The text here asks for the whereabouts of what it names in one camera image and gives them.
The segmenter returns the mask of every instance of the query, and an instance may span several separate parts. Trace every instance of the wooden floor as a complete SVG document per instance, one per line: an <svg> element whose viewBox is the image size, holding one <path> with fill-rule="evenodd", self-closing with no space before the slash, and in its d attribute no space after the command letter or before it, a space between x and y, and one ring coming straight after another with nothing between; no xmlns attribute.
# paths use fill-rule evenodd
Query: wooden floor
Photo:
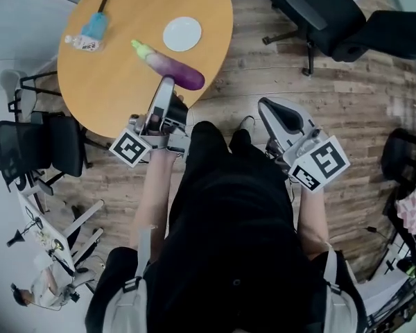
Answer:
<svg viewBox="0 0 416 333"><path fill-rule="evenodd" d="M269 0L232 1L231 46L213 85L190 110L189 130L199 121L210 120L229 140L242 118L251 114L257 119L253 142L263 148L268 135L257 112L257 101L262 96L272 96L303 105L329 135L338 137L352 163L326 188L327 218L332 244L343 250L356 277L364 280L385 250L385 240L364 227L374 226L387 236L392 233L391 225L382 216L385 200L395 185L381 176L383 145L396 127L416 134L416 62L370 51L357 62L346 64L318 53L314 76L309 79L300 73L307 63L302 41L291 39L269 46L261 42L263 36L291 31L294 25L273 11ZM394 9L391 0L360 0L358 4L367 16L374 10ZM60 98L53 102L43 99L38 107L64 107ZM94 139L105 141L98 136ZM87 207L99 198L105 201L103 210L84 226L78 241L83 242L94 228L102 227L105 233L96 254L106 260L111 249L128 244L146 166L129 169L109 153L93 148L88 148L87 154L94 168L84 170L81 178L66 176L56 185L55 193L68 205ZM170 201L183 171L184 164L178 160ZM297 216L298 186L294 194ZM47 216L61 228L72 221L71 212L65 209ZM100 273L99 257L89 259L86 267Z"/></svg>

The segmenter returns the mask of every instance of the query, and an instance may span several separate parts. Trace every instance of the chair armrest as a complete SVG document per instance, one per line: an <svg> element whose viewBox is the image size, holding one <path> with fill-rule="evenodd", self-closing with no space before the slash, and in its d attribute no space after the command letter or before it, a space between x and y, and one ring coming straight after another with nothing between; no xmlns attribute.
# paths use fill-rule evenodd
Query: chair armrest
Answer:
<svg viewBox="0 0 416 333"><path fill-rule="evenodd" d="M327 27L327 22L306 0L285 0L296 12L301 15L305 21L317 30L323 30Z"/></svg>

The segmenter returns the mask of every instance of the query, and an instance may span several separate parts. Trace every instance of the toy vegetable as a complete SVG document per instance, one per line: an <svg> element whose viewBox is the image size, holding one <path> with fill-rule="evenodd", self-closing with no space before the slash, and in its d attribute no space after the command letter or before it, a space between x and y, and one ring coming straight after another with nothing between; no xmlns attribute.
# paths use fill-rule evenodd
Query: toy vegetable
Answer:
<svg viewBox="0 0 416 333"><path fill-rule="evenodd" d="M147 44L131 41L137 55L161 76L171 76L175 83L187 90L199 90L205 85L205 77L194 68L155 51Z"/></svg>

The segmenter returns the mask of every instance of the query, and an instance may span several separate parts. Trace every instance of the black mesh chair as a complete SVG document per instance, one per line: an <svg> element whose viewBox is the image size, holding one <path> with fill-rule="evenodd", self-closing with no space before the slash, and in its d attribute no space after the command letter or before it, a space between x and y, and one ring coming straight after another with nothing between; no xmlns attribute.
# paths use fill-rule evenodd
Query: black mesh chair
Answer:
<svg viewBox="0 0 416 333"><path fill-rule="evenodd" d="M40 123L0 121L0 170L6 184L51 165L59 171L48 181L36 178L42 190L53 195L51 185L65 174L80 177L83 164L90 167L85 143L107 150L85 136L86 129L63 113L43 114Z"/></svg>
<svg viewBox="0 0 416 333"><path fill-rule="evenodd" d="M300 37L306 40L313 73L315 46L337 62L354 62L368 49L416 59L416 12L376 11L365 20L353 0L271 0L298 27L297 31L263 38L264 44Z"/></svg>

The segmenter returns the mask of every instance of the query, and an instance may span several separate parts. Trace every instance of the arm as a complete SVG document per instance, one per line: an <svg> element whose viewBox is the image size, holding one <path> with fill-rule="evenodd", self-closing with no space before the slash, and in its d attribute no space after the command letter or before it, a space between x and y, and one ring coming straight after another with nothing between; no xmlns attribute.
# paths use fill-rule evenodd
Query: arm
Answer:
<svg viewBox="0 0 416 333"><path fill-rule="evenodd" d="M301 189L297 233L302 249L310 260L328 251L329 233L323 189L315 194Z"/></svg>
<svg viewBox="0 0 416 333"><path fill-rule="evenodd" d="M152 262L159 257L164 243L171 173L175 158L176 154L166 149L151 152L144 191L131 225L130 247L134 249L139 244L139 230L149 225L155 227L151 233Z"/></svg>
<svg viewBox="0 0 416 333"><path fill-rule="evenodd" d="M49 291L52 292L54 295L57 295L57 292L58 292L57 282L55 282L51 269L50 268L44 269L44 274L46 275L46 278L48 279Z"/></svg>

